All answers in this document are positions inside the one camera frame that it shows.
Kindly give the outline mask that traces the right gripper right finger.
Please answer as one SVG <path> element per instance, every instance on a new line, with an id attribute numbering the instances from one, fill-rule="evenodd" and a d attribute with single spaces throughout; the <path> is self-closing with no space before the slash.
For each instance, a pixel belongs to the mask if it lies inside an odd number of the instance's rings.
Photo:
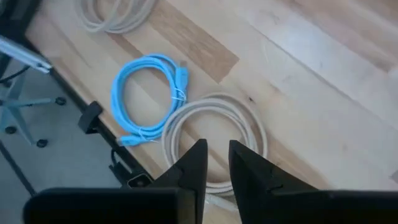
<path id="1" fill-rule="evenodd" d="M 318 189 L 237 140 L 229 171 L 242 224 L 398 224 L 398 191 Z"/>

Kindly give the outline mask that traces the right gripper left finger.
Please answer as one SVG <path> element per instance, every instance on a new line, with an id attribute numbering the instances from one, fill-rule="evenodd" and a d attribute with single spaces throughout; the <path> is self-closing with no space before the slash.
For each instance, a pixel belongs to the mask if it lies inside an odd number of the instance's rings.
<path id="1" fill-rule="evenodd" d="M 208 144 L 199 139 L 147 187 L 52 188 L 24 205 L 24 224 L 202 224 Z"/>

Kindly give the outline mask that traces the grey office chair base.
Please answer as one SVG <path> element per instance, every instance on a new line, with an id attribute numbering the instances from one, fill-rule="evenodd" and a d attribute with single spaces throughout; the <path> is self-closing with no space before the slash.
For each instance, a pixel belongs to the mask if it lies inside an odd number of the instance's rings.
<path id="1" fill-rule="evenodd" d="M 25 71 L 27 69 L 28 68 L 26 67 L 16 74 L 2 80 L 3 82 L 7 83 L 10 79 L 15 78 L 6 95 L 0 97 L 0 109 L 2 110 L 0 115 L 0 131 L 4 131 L 6 134 L 14 134 L 19 131 L 30 145 L 36 145 L 39 148 L 44 148 L 47 146 L 48 140 L 34 140 L 29 132 L 25 119 L 22 117 L 20 109 L 46 104 L 57 104 L 59 106 L 63 106 L 67 103 L 67 100 L 61 96 L 56 98 L 20 100 L 19 96 L 22 92 L 22 87 L 26 76 Z"/>

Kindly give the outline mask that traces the silver metal bar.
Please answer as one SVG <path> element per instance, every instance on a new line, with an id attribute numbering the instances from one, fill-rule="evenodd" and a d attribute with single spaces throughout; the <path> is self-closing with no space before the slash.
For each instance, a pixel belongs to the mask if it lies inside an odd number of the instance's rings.
<path id="1" fill-rule="evenodd" d="M 42 73 L 49 73 L 52 65 L 43 56 L 0 35 L 0 51 Z"/>

